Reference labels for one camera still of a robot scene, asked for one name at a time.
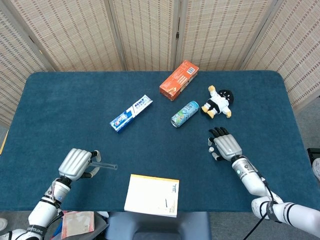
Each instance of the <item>blue felt surface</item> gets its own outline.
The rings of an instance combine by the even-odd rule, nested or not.
[[[273,71],[199,72],[173,102],[159,93],[170,72],[32,74],[0,159],[0,211],[31,210],[71,148],[100,150],[101,169],[80,179],[66,210],[123,211],[130,174],[180,180],[179,211],[251,211],[250,195],[229,162],[208,152],[208,129],[226,127],[243,154],[285,202],[320,208],[320,190],[281,76]],[[203,105],[209,85],[230,89],[232,117],[196,113],[180,128],[170,118],[191,100]],[[121,133],[109,122],[147,94],[154,102]]]

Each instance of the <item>toothpaste box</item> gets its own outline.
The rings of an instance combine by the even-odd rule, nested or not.
[[[139,113],[141,113],[146,107],[148,107],[153,101],[144,95],[138,101],[136,101],[126,111],[117,116],[110,122],[111,127],[119,132],[126,125],[128,125]]]

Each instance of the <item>orange box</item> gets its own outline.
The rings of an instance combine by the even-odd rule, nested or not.
[[[186,88],[192,79],[198,74],[199,67],[188,60],[183,63],[160,85],[160,93],[171,101]]]

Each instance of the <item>plush doll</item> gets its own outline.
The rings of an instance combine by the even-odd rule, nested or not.
[[[208,90],[211,98],[201,107],[201,110],[212,119],[216,114],[220,114],[221,112],[224,113],[227,118],[230,118],[231,110],[228,106],[234,102],[232,92],[225,89],[216,92],[216,88],[213,85],[211,85]]]

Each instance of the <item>soda can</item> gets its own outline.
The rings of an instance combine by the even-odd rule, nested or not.
[[[184,124],[193,114],[199,110],[199,105],[195,101],[189,102],[180,111],[178,111],[173,117],[171,117],[171,123],[176,128]]]

